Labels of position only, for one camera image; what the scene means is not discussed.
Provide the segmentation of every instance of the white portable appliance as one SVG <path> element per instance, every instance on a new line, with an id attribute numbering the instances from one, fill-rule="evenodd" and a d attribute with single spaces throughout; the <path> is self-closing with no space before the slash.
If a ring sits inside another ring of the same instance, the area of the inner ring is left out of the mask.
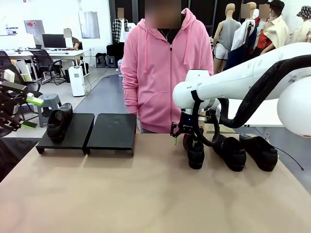
<path id="1" fill-rule="evenodd" d="M 86 87 L 84 84 L 84 76 L 82 67 L 70 67 L 68 69 L 72 95 L 84 96 L 86 94 Z"/>

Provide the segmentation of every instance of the stool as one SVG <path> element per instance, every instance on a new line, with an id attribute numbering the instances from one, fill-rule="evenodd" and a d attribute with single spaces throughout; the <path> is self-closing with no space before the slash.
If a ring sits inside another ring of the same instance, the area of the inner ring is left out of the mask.
<path id="1" fill-rule="evenodd" d="M 106 68 L 107 62 L 105 56 L 96 57 L 96 68 Z"/>
<path id="2" fill-rule="evenodd" d="M 117 62 L 116 62 L 116 57 L 115 56 L 107 56 L 107 66 L 108 68 L 117 68 Z"/>
<path id="3" fill-rule="evenodd" d="M 44 123 L 48 122 L 52 112 L 62 106 L 62 103 L 57 94 L 41 95 L 38 98 L 44 100 L 43 105 L 38 106 L 39 124 L 40 127 L 43 127 Z"/>

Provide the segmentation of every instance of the white wall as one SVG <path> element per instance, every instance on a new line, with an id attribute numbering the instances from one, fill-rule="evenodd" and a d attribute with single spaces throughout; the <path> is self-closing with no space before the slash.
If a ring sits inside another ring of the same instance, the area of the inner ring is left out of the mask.
<path id="1" fill-rule="evenodd" d="M 108 0 L 82 0 L 83 11 L 97 11 L 100 39 L 82 39 L 78 0 L 0 0 L 1 18 L 9 27 L 19 27 L 18 33 L 26 33 L 24 20 L 42 20 L 45 33 L 63 34 L 71 28 L 72 35 L 82 41 L 83 49 L 95 48 L 95 53 L 106 52 L 111 43 L 111 27 Z"/>
<path id="2" fill-rule="evenodd" d="M 294 32 L 302 23 L 297 14 L 302 6 L 311 6 L 311 0 L 282 0 L 285 3 L 282 15 L 290 33 Z"/>

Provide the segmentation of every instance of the computer monitor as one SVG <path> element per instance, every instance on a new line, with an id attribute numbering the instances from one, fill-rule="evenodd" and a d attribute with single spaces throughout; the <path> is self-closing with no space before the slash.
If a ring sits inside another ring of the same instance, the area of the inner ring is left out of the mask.
<path id="1" fill-rule="evenodd" d="M 45 48 L 66 48 L 66 42 L 63 34 L 42 34 Z"/>

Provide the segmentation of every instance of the gray tank top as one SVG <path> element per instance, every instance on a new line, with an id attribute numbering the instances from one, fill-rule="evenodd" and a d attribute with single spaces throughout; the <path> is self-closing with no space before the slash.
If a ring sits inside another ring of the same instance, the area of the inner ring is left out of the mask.
<path id="1" fill-rule="evenodd" d="M 223 30 L 219 35 L 219 43 L 221 43 L 227 50 L 231 51 L 234 32 L 240 28 L 241 24 L 234 19 L 226 19 L 223 21 Z"/>

